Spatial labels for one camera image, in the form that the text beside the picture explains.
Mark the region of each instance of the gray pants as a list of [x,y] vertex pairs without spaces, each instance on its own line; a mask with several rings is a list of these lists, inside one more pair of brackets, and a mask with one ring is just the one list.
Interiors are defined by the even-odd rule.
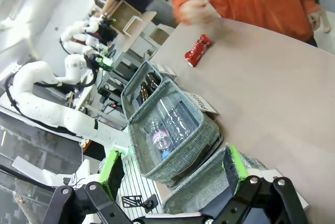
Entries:
[[147,11],[155,11],[157,14],[152,22],[156,25],[164,24],[172,28],[177,27],[172,6],[165,0],[153,0],[146,8]]

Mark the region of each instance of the fabric basket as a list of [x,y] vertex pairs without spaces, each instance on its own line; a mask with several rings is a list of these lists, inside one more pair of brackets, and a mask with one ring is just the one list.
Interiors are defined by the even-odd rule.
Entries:
[[146,80],[146,75],[150,72],[155,73],[161,83],[169,79],[168,75],[161,74],[151,63],[144,61],[121,93],[122,107],[127,119],[130,119],[134,112],[140,108],[137,98],[140,95],[141,83]]
[[[163,97],[174,97],[190,115],[196,129],[164,160],[152,143],[149,125],[158,116]],[[164,81],[128,121],[130,141],[141,176],[174,187],[209,158],[223,140],[218,126],[171,80]]]
[[[165,199],[163,213],[198,212],[228,188],[226,173],[222,168],[225,148],[219,149]],[[265,169],[258,160],[242,153],[240,156],[248,169]]]

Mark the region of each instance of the red can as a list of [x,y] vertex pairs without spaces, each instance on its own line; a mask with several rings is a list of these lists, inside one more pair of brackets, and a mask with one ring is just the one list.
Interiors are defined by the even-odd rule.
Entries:
[[200,58],[205,54],[208,47],[213,44],[213,41],[208,38],[207,35],[201,35],[200,39],[195,43],[193,48],[185,54],[184,59],[195,67],[199,62]]

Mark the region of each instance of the blue bottle cap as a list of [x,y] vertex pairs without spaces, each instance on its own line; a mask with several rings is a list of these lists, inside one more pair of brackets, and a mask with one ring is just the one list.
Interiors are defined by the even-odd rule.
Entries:
[[169,156],[170,154],[171,154],[170,151],[165,151],[165,152],[162,153],[162,158],[165,160],[165,158],[166,158],[167,156]]

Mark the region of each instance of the clear plastic bottle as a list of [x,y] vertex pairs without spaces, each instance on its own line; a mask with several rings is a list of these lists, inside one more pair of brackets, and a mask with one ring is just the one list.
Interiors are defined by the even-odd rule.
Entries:
[[154,118],[151,122],[150,131],[153,133],[153,145],[160,150],[162,158],[165,159],[171,153],[171,138],[168,132],[157,118]]
[[191,117],[177,99],[173,97],[164,97],[159,100],[157,112],[171,136],[175,148],[196,129]]

